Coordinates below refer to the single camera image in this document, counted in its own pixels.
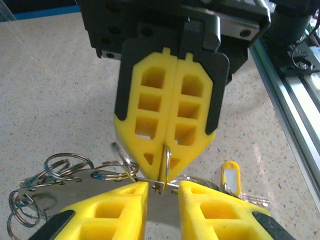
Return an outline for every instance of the table surface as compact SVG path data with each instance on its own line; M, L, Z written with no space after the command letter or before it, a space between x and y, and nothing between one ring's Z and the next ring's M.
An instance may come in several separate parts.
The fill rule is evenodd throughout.
M56 153L99 165L112 159L120 62L99 59L80 13L0 23L0 239L9 239L9 193ZM320 216L251 56L226 87L216 139L184 171L211 179L228 160L242 191L268 198L270 212L297 240L320 238ZM34 229L14 223L27 239ZM179 229L148 223L146 240Z

